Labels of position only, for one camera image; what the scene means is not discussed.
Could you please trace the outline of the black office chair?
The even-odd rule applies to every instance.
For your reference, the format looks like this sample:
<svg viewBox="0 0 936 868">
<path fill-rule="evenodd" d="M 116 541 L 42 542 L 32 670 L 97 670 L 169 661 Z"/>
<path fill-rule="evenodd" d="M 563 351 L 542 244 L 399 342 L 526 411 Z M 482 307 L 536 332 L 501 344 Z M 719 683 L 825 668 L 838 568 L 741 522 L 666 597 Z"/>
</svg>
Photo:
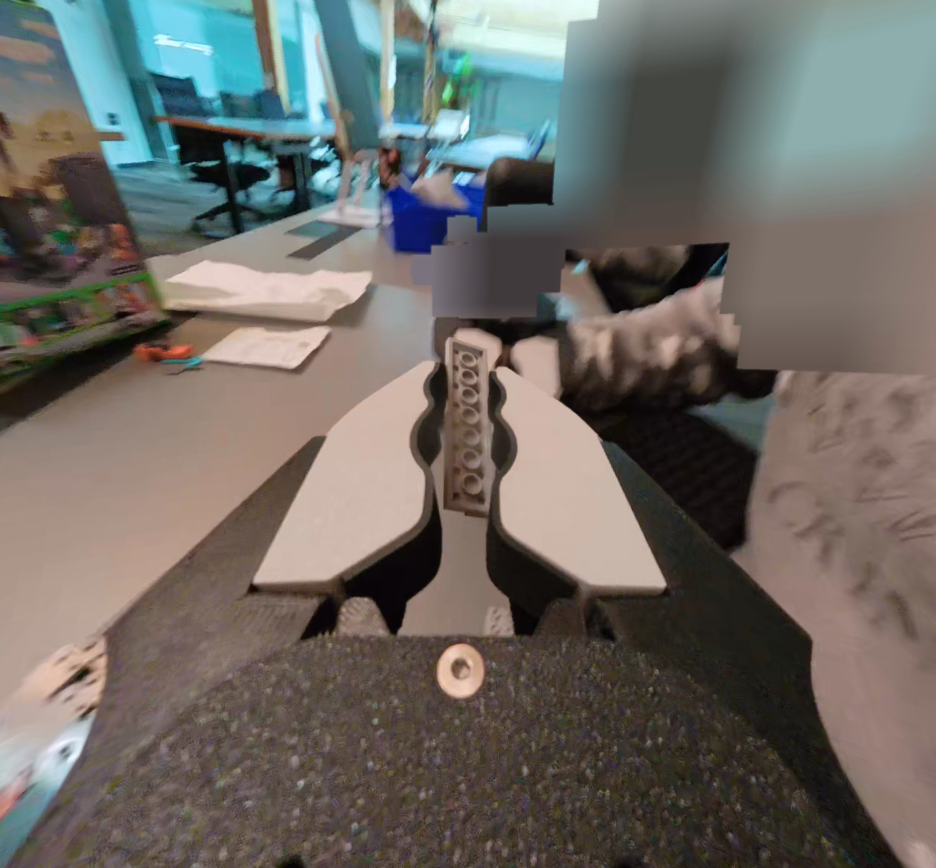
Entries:
<svg viewBox="0 0 936 868">
<path fill-rule="evenodd" d="M 193 182 L 221 189 L 226 194 L 224 204 L 195 216 L 193 229 L 199 229 L 204 221 L 228 214 L 233 231 L 242 232 L 243 214 L 258 217 L 260 212 L 242 204 L 240 194 L 249 193 L 253 187 L 270 179 L 270 171 L 243 158 L 228 156 L 229 143 L 235 144 L 240 155 L 244 154 L 246 138 L 181 124 L 183 120 L 214 114 L 212 105 L 199 94 L 191 77 L 170 77 L 155 72 L 149 75 L 160 97 L 164 123 L 170 127 L 181 165 L 189 171 Z"/>
</svg>

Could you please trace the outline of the small torn white paper bag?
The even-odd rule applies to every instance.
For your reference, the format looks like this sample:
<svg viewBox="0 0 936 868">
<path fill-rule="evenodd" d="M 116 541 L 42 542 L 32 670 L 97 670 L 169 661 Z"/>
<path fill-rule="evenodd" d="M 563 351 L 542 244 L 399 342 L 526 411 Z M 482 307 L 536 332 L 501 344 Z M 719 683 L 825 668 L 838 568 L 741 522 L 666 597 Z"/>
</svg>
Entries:
<svg viewBox="0 0 936 868">
<path fill-rule="evenodd" d="M 241 327 L 199 357 L 204 363 L 294 371 L 322 347 L 331 330 L 325 325 L 295 331 Z"/>
</svg>

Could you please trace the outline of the wooden-edged office desk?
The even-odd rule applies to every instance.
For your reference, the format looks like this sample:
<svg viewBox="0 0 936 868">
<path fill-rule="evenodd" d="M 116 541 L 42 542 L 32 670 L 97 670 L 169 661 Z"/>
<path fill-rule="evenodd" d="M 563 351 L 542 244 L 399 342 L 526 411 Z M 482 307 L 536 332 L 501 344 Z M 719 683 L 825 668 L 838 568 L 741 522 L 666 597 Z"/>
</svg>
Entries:
<svg viewBox="0 0 936 868">
<path fill-rule="evenodd" d="M 230 145 L 253 143 L 269 148 L 275 157 L 292 160 L 292 200 L 288 214 L 296 215 L 312 208 L 312 150 L 319 144 L 334 141 L 337 136 L 336 127 L 329 120 L 162 114 L 154 116 L 153 121 L 167 125 L 175 135 L 190 134 L 193 145 L 204 147 L 209 163 L 217 164 L 222 171 L 220 188 L 225 192 L 225 202 L 193 218 L 192 228 L 197 231 L 203 230 L 204 221 L 227 215 L 233 233 L 240 234 L 244 232 L 245 215 L 256 213 L 256 209 L 240 200 L 237 168 L 228 153 Z"/>
</svg>

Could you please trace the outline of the grey splattered hoodie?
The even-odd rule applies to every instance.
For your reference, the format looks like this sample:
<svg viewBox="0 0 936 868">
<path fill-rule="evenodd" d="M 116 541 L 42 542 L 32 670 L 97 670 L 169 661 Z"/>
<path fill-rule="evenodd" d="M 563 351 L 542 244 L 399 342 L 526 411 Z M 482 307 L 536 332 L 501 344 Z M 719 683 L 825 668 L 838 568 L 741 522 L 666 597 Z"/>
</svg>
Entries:
<svg viewBox="0 0 936 868">
<path fill-rule="evenodd" d="M 935 379 L 790 372 L 736 559 L 813 641 L 841 767 L 904 866 L 934 866 Z"/>
</svg>

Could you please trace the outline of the green lego set box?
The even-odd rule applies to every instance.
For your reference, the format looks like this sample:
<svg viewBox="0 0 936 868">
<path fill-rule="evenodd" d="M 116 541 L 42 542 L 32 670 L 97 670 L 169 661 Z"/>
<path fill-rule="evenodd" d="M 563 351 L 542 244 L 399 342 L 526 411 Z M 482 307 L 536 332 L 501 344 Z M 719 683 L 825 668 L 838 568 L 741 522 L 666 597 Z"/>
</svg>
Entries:
<svg viewBox="0 0 936 868">
<path fill-rule="evenodd" d="M 167 321 L 53 18 L 2 0 L 2 389 Z"/>
</svg>

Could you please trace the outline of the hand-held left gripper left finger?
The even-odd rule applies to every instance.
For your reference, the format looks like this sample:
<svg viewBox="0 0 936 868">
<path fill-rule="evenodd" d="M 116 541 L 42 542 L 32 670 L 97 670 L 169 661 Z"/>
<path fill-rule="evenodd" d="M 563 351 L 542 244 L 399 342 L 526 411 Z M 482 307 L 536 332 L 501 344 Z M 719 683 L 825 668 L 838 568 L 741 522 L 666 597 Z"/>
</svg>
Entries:
<svg viewBox="0 0 936 868">
<path fill-rule="evenodd" d="M 367 598 L 391 632 L 441 564 L 431 465 L 444 370 L 421 362 L 328 431 L 253 576 L 258 592 Z"/>
</svg>

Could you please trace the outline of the torn white printed paper bag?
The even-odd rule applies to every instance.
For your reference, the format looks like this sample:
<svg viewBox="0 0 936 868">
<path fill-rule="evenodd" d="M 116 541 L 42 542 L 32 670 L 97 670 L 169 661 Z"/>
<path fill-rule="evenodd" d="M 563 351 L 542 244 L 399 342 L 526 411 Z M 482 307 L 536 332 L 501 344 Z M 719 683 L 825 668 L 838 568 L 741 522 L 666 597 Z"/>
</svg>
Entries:
<svg viewBox="0 0 936 868">
<path fill-rule="evenodd" d="M 265 272 L 203 261 L 159 285 L 168 309 L 324 324 L 352 306 L 372 281 L 368 271 Z"/>
</svg>

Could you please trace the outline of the blue plastic bin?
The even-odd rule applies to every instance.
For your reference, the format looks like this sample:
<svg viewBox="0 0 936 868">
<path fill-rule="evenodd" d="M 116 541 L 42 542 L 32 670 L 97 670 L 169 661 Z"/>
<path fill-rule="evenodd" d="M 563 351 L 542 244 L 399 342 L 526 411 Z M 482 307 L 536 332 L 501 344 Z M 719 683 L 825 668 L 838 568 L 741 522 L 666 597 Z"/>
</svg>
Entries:
<svg viewBox="0 0 936 868">
<path fill-rule="evenodd" d="M 432 247 L 444 242 L 450 219 L 469 217 L 478 222 L 483 210 L 483 187 L 456 185 L 454 189 L 466 202 L 465 206 L 430 205 L 401 187 L 384 192 L 384 204 L 390 210 L 387 238 L 392 251 L 403 254 L 429 253 Z"/>
</svg>

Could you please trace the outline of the person's right forearm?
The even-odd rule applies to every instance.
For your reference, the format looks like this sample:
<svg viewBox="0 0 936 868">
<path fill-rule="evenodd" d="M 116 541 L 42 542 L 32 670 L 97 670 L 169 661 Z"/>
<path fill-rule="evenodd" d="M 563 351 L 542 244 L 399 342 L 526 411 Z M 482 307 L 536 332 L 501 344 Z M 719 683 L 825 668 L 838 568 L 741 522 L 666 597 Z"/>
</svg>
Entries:
<svg viewBox="0 0 936 868">
<path fill-rule="evenodd" d="M 642 309 L 567 324 L 561 398 L 588 413 L 708 406 L 770 394 L 775 370 L 740 366 L 741 328 L 722 313 L 723 277 Z"/>
</svg>

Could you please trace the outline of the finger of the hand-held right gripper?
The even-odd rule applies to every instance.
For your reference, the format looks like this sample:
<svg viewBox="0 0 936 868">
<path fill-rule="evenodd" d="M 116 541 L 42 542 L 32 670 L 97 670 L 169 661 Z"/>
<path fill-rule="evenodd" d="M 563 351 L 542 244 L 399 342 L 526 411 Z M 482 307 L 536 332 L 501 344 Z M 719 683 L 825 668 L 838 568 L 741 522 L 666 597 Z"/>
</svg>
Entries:
<svg viewBox="0 0 936 868">
<path fill-rule="evenodd" d="M 453 335 L 455 342 L 472 346 L 483 354 L 487 366 L 498 366 L 505 357 L 503 341 L 491 333 L 476 327 L 460 327 Z"/>
<path fill-rule="evenodd" d="M 551 336 L 532 336 L 510 347 L 510 368 L 557 401 L 564 394 L 561 346 Z"/>
</svg>

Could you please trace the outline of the small orange lego figure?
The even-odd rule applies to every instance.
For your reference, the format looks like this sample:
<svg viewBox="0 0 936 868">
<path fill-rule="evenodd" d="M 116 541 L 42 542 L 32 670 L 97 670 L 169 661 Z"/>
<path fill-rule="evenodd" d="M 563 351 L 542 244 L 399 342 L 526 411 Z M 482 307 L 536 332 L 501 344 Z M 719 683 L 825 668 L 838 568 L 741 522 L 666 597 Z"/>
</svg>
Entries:
<svg viewBox="0 0 936 868">
<path fill-rule="evenodd" d="M 165 374 L 178 376 L 203 369 L 203 359 L 193 347 L 169 341 L 144 342 L 134 347 L 134 356 L 158 366 Z"/>
</svg>

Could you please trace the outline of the white stand with black board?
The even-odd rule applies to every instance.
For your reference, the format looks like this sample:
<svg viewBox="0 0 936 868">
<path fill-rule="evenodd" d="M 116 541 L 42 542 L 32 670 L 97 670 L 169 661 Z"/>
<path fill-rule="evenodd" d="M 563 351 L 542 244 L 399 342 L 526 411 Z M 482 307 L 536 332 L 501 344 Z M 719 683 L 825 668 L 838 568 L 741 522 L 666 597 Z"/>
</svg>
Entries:
<svg viewBox="0 0 936 868">
<path fill-rule="evenodd" d="M 323 220 L 357 228 L 383 224 L 381 202 L 364 203 L 382 148 L 380 123 L 364 51 L 348 0 L 313 0 L 320 33 L 315 52 L 326 90 L 332 140 L 341 163 L 336 200 Z"/>
</svg>

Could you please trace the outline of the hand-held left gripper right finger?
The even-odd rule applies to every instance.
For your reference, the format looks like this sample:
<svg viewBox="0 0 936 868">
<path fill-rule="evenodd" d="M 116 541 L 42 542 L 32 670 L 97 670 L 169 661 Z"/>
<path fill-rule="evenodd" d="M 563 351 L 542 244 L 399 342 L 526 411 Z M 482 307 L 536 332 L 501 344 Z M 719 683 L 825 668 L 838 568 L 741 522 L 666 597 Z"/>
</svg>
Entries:
<svg viewBox="0 0 936 868">
<path fill-rule="evenodd" d="M 510 369 L 488 386 L 488 577 L 514 628 L 536 628 L 556 602 L 661 598 L 663 571 L 597 434 Z"/>
</svg>

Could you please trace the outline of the long grey lego plate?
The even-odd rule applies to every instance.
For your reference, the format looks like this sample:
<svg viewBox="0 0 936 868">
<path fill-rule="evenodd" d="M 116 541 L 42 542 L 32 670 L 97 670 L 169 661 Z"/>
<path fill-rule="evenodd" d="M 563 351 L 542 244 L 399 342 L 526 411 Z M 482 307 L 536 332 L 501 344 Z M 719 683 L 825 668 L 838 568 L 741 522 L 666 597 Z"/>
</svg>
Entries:
<svg viewBox="0 0 936 868">
<path fill-rule="evenodd" d="M 444 416 L 444 505 L 477 518 L 490 506 L 494 465 L 490 444 L 493 428 L 488 416 L 489 374 L 483 354 L 472 346 L 446 343 L 448 396 Z"/>
</svg>

